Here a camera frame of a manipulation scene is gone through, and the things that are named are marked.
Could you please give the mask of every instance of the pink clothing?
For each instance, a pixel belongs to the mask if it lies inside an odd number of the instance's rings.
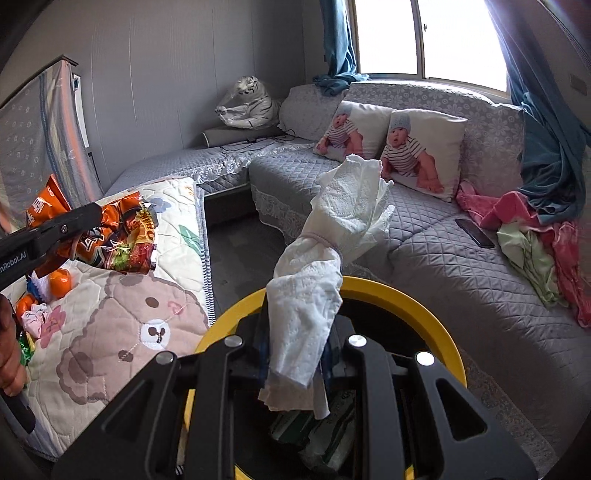
[[[583,291],[575,223],[540,225],[537,213],[529,207],[527,198],[521,193],[508,192],[500,199],[486,197],[478,195],[474,187],[466,181],[460,183],[456,201],[483,228],[498,230],[503,223],[518,220],[529,230],[538,232],[542,244],[554,257],[560,292],[573,306],[579,325],[591,327],[591,298]]]

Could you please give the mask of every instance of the pink cloth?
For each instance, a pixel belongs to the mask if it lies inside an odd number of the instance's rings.
[[[591,298],[585,295],[579,271],[577,226],[572,222],[541,225],[527,198],[519,192],[505,193],[500,199],[478,195],[463,181],[457,191],[458,205],[468,212],[478,226],[498,230],[503,223],[519,221],[528,230],[538,232],[546,250],[554,257],[558,287],[573,306],[581,327],[591,327]]]
[[[22,327],[33,337],[33,340],[37,340],[41,336],[43,324],[50,313],[51,309],[45,303],[41,303],[40,305],[31,305],[31,310],[22,314]]]

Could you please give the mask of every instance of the throw pillow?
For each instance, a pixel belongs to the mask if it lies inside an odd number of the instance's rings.
[[[382,152],[382,178],[451,202],[460,181],[467,119],[431,110],[394,110]]]
[[[314,153],[343,161],[351,153],[370,160],[384,145],[391,108],[342,101]]]
[[[293,87],[279,109],[279,128],[286,134],[317,142],[345,93],[327,97],[316,85]]]

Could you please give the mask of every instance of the orange snack bag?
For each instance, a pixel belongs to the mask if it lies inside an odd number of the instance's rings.
[[[27,225],[34,228],[70,210],[51,175],[46,187],[27,210]],[[98,268],[146,274],[155,268],[157,226],[151,204],[144,202],[139,192],[131,193],[104,205],[99,226],[85,232],[77,241],[59,245],[55,255],[35,272],[39,277],[45,276],[73,257]]]

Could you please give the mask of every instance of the finger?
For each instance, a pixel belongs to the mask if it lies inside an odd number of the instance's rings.
[[[4,364],[7,362],[7,360],[10,358],[12,350],[14,349],[14,344],[18,344],[16,338],[16,323],[11,322],[7,329],[0,330],[0,368],[2,368]]]
[[[22,391],[25,387],[25,383],[27,383],[27,372],[25,367],[19,365],[17,376],[14,381],[4,389],[4,393],[9,397],[14,397]]]
[[[8,299],[0,294],[0,326],[1,326],[1,330],[6,330],[7,328],[10,327],[10,324],[12,323],[12,314],[13,314],[13,310],[12,310],[12,305],[10,305],[10,302],[8,301]]]
[[[16,340],[11,345],[11,354],[0,368],[0,388],[6,388],[14,382],[21,366],[21,346]]]

